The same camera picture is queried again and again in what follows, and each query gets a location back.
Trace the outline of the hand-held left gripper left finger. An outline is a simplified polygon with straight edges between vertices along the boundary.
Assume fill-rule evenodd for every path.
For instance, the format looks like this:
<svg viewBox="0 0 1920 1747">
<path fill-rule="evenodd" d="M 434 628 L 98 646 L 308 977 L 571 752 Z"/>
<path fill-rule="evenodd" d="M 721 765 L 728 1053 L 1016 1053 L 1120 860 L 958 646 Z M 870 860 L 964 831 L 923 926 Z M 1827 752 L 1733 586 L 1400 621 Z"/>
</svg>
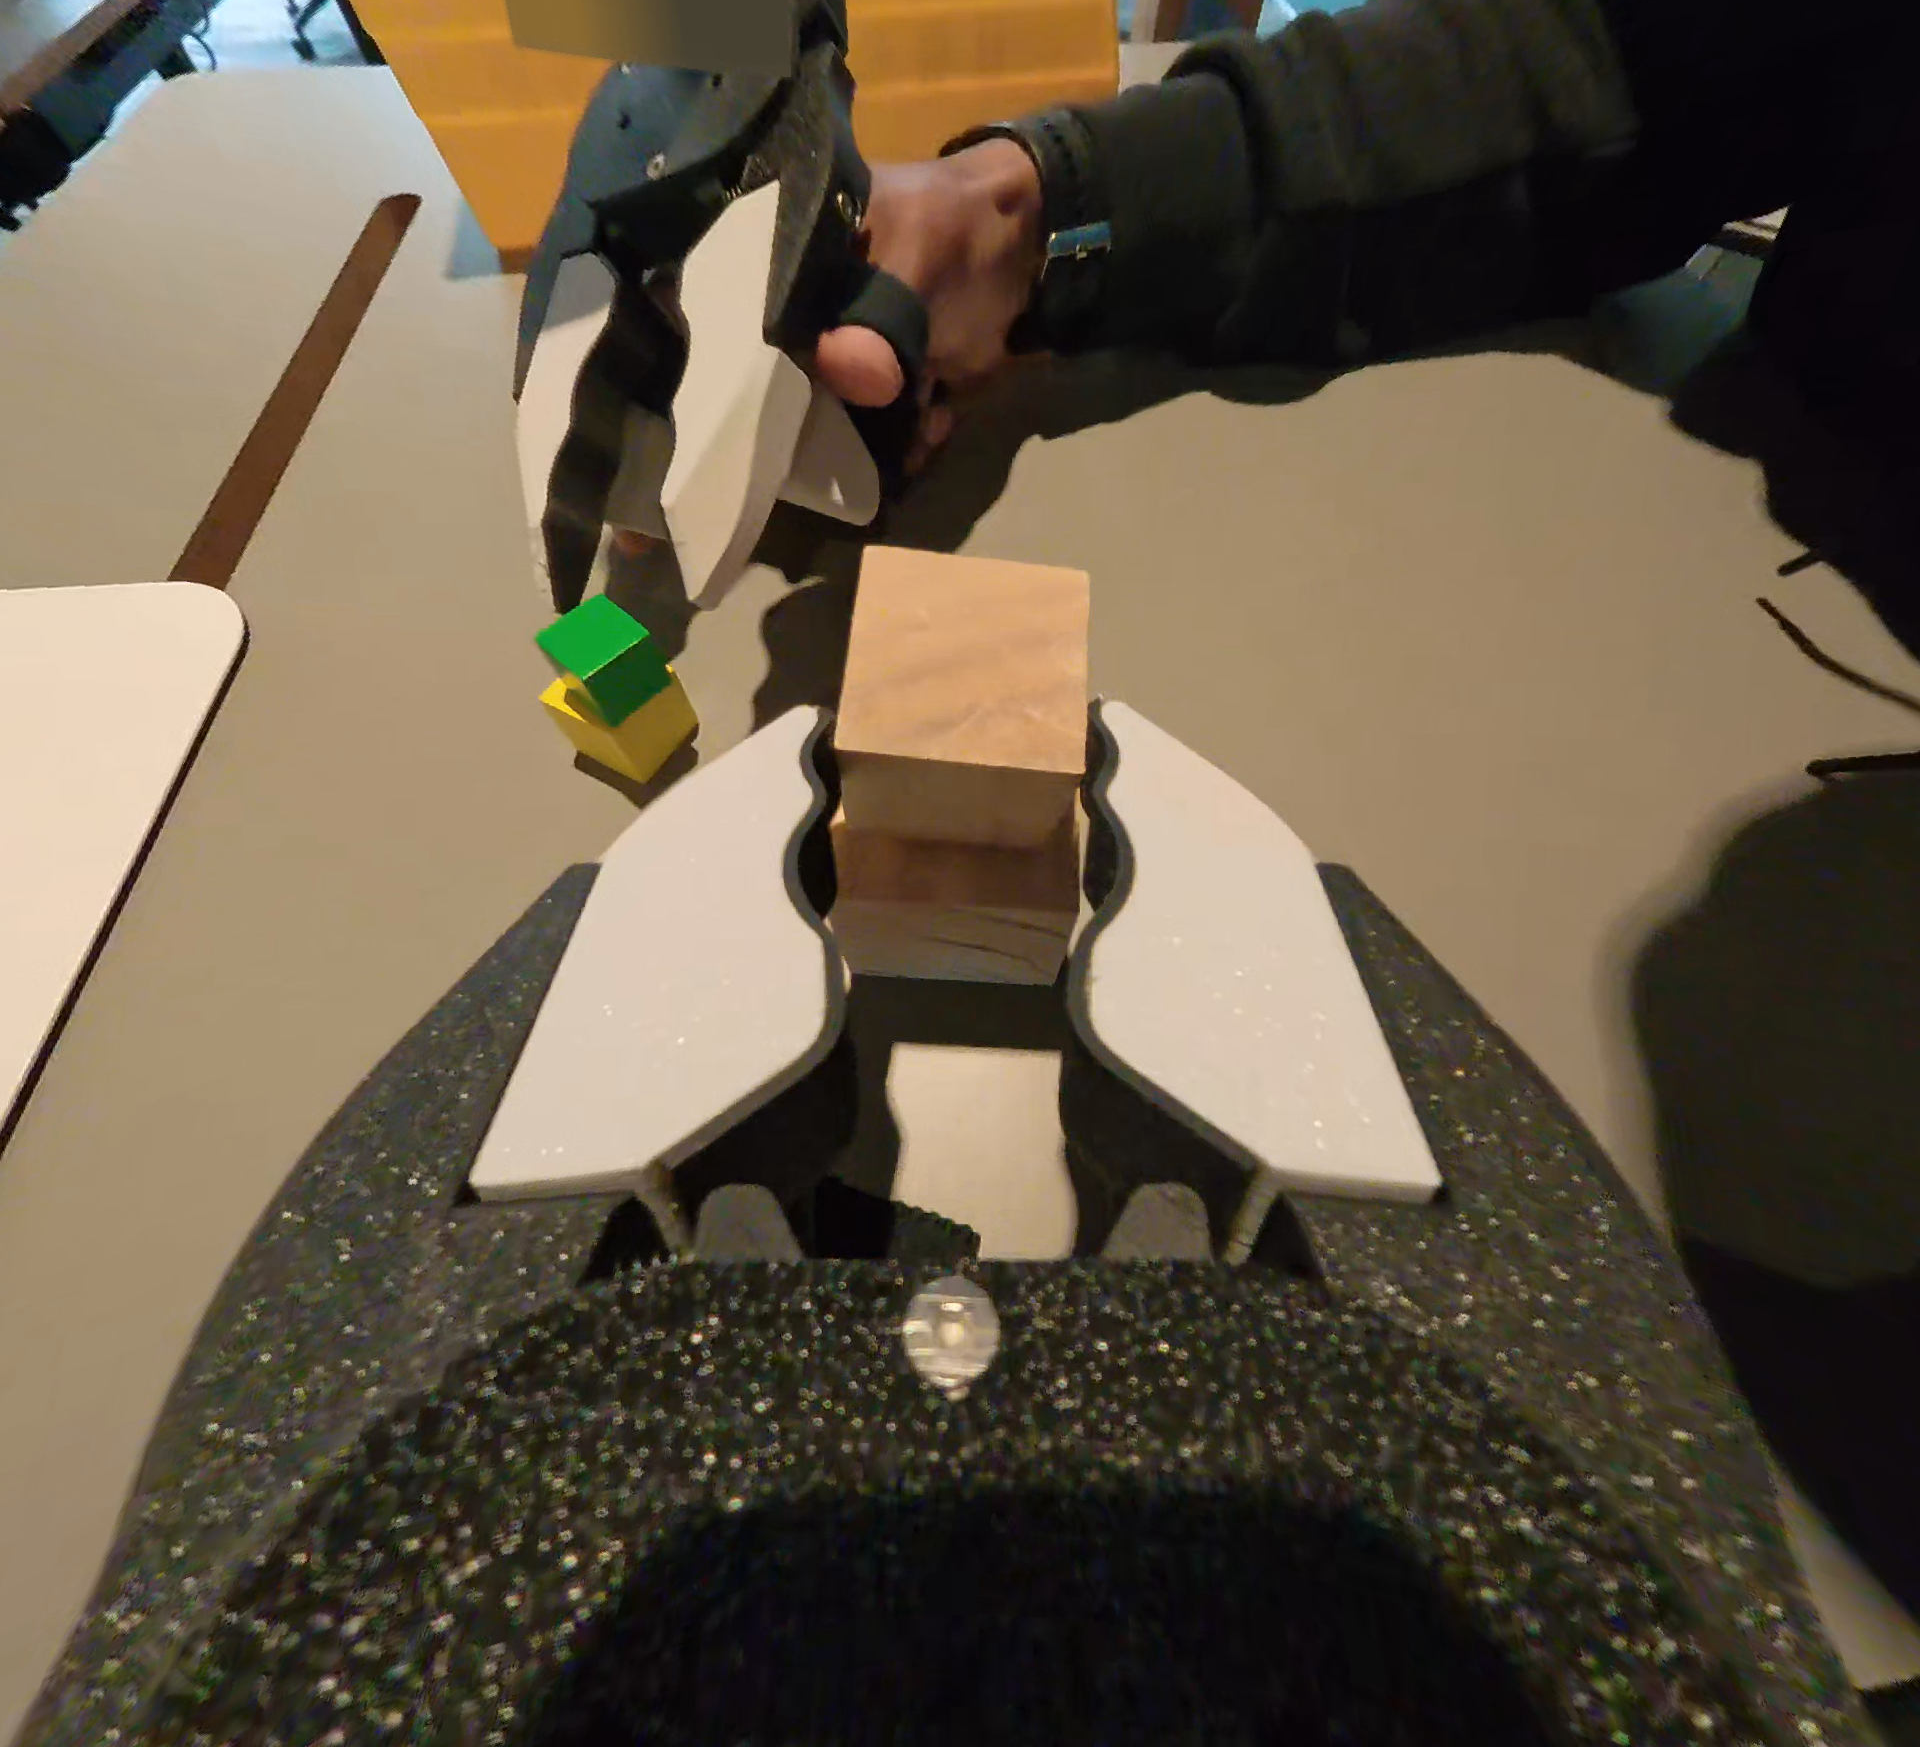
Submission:
<svg viewBox="0 0 1920 1747">
<path fill-rule="evenodd" d="M 728 1183 L 793 1200 L 825 1133 L 777 1110 L 843 1041 L 849 975 L 802 879 L 834 718 L 797 706 L 654 800 L 607 847 L 469 1166 L 481 1203 L 632 1195 L 687 1245 Z"/>
</svg>

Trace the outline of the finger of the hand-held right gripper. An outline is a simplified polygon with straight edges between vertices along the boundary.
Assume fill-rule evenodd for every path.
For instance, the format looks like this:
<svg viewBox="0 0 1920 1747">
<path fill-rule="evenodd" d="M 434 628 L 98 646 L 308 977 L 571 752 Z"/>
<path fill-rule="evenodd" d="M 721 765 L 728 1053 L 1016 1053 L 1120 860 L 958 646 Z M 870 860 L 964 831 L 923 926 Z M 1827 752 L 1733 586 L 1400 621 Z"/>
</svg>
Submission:
<svg viewBox="0 0 1920 1747">
<path fill-rule="evenodd" d="M 536 566 L 558 614 L 585 597 L 589 582 L 604 571 L 612 549 L 645 552 L 668 541 L 661 506 L 668 466 L 675 458 L 675 421 L 643 407 L 617 405 L 616 463 L 609 519 L 595 540 L 588 571 L 577 577 L 556 571 L 546 540 L 543 507 L 554 466 L 571 421 L 577 376 L 612 313 L 613 277 L 595 256 L 575 256 L 560 267 L 534 337 L 529 367 L 515 400 L 515 454 L 529 515 Z"/>
<path fill-rule="evenodd" d="M 758 188 L 685 259 L 687 365 L 663 474 L 665 540 L 685 596 L 714 607 L 760 540 L 811 405 L 811 379 L 765 334 L 781 191 Z"/>
</svg>

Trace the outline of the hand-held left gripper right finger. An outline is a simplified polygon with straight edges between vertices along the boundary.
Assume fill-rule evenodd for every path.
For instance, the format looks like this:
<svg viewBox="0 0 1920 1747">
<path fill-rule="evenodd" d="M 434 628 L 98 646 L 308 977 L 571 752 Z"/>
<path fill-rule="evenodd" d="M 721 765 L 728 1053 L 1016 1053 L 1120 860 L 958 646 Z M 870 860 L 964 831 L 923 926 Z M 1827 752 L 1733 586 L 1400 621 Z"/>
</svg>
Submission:
<svg viewBox="0 0 1920 1747">
<path fill-rule="evenodd" d="M 1443 1176 L 1321 865 L 1252 790 L 1114 698 L 1088 708 L 1088 918 L 1067 1011 L 1187 1144 L 1223 1260 L 1285 1198 L 1428 1208 Z"/>
</svg>

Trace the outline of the green wooden cube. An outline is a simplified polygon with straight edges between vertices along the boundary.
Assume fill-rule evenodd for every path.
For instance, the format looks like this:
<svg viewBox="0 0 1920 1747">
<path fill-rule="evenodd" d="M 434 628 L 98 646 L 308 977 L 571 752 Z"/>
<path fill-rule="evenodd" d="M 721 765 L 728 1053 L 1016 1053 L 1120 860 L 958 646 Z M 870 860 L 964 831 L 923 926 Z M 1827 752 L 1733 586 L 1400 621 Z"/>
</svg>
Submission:
<svg viewBox="0 0 1920 1747">
<path fill-rule="evenodd" d="M 622 726 L 677 679 L 649 629 L 607 593 L 567 607 L 536 646 L 607 726 Z"/>
</svg>

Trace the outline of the yellow wooden cube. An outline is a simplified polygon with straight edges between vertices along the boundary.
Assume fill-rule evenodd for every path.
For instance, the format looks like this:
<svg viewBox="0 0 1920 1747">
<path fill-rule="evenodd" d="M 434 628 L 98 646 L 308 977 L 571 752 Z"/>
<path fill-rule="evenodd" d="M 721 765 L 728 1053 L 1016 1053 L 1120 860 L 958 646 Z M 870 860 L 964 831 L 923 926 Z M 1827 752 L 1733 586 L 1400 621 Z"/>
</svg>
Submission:
<svg viewBox="0 0 1920 1747">
<path fill-rule="evenodd" d="M 643 785 L 685 748 L 698 728 L 685 683 L 665 666 L 660 691 L 612 723 L 592 703 L 575 679 L 554 679 L 540 695 L 540 705 L 563 732 L 573 752 L 595 766 Z"/>
</svg>

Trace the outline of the large natural wooden cube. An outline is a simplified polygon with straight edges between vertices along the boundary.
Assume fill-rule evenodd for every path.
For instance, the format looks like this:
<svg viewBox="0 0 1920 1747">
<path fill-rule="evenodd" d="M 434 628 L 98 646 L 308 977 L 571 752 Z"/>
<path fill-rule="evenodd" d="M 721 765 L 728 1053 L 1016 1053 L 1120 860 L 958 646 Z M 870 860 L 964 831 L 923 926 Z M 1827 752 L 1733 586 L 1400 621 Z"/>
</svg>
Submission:
<svg viewBox="0 0 1920 1747">
<path fill-rule="evenodd" d="M 1085 818 L 1043 844 L 905 840 L 834 813 L 831 929 L 855 975 L 1051 986 L 1083 899 Z"/>
</svg>

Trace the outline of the medium natural wooden cube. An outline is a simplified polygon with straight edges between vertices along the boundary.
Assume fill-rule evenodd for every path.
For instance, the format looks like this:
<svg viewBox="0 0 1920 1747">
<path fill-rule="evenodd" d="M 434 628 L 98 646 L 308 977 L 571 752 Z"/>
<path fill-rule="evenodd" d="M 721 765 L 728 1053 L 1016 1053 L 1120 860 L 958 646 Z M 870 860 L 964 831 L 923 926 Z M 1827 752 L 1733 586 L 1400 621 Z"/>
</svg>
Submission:
<svg viewBox="0 0 1920 1747">
<path fill-rule="evenodd" d="M 1086 762 L 1090 577 L 870 546 L 834 726 L 853 831 L 1041 847 Z"/>
</svg>

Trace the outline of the person's right forearm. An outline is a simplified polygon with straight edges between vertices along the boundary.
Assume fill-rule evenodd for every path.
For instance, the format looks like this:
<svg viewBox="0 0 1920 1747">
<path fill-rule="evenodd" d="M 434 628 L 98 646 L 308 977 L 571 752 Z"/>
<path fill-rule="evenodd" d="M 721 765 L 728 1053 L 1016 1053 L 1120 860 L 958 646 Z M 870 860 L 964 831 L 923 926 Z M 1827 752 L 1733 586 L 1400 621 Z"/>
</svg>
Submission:
<svg viewBox="0 0 1920 1747">
<path fill-rule="evenodd" d="M 1347 367 L 1574 312 L 1783 208 L 1810 0 L 1364 0 L 1077 106 L 1090 349 Z"/>
</svg>

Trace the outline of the person's right hand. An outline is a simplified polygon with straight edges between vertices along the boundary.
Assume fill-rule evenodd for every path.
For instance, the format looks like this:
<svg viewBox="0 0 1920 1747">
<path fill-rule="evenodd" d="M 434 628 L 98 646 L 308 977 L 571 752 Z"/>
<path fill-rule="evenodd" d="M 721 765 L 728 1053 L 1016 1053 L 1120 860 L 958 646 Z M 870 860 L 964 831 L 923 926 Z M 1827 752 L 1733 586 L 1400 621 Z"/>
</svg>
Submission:
<svg viewBox="0 0 1920 1747">
<path fill-rule="evenodd" d="M 923 304 L 919 419 L 903 454 L 916 478 L 969 400 L 1018 356 L 1010 337 L 1043 267 L 1043 195 L 1026 150 L 988 139 L 933 161 L 873 172 L 867 258 Z"/>
</svg>

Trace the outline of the white and wood document stand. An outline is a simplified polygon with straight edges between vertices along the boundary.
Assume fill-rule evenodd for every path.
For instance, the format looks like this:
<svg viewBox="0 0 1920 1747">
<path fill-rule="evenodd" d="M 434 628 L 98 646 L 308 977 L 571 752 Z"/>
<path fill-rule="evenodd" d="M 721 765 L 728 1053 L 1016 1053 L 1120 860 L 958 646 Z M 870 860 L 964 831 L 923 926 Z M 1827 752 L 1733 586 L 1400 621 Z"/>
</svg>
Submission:
<svg viewBox="0 0 1920 1747">
<path fill-rule="evenodd" d="M 1 1126 L 219 711 L 247 645 L 201 583 L 1 593 Z"/>
</svg>

